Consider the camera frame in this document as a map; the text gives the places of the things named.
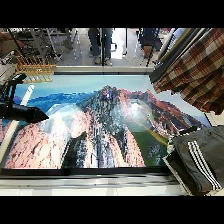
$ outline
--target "mountain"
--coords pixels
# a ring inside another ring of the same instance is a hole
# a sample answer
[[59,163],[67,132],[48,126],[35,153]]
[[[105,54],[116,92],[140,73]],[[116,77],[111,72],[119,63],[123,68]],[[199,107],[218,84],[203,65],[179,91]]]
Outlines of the mountain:
[[105,86],[93,93],[32,99],[49,119],[22,125],[6,168],[110,168],[164,165],[167,138],[204,125],[151,91]]

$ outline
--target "plaid shirt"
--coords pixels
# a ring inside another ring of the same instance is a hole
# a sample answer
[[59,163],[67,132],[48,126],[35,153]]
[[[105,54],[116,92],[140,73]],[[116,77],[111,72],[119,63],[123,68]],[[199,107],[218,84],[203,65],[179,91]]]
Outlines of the plaid shirt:
[[156,93],[180,92],[203,112],[224,110],[224,28],[212,28],[154,83]]

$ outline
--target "blue sky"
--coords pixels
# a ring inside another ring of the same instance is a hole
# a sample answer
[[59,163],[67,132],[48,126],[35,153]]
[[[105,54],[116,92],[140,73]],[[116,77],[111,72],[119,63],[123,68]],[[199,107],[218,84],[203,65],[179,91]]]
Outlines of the blue sky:
[[[130,91],[145,92],[150,89],[159,100],[168,101],[184,113],[187,113],[204,124],[209,124],[204,113],[181,99],[179,95],[171,95],[170,91],[156,94],[147,75],[55,75],[53,82],[35,84],[31,99],[56,93],[93,92],[104,86],[123,88]],[[17,85],[16,96],[23,98],[28,84]]]

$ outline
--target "shoe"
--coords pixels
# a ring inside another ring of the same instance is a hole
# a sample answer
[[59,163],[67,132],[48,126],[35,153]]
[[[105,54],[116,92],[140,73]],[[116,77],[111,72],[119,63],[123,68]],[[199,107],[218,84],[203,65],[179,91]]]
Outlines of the shoe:
[[101,58],[100,58],[100,56],[95,56],[94,57],[94,63],[97,64],[97,65],[98,64],[101,64]]
[[112,66],[110,58],[105,58],[105,65]]

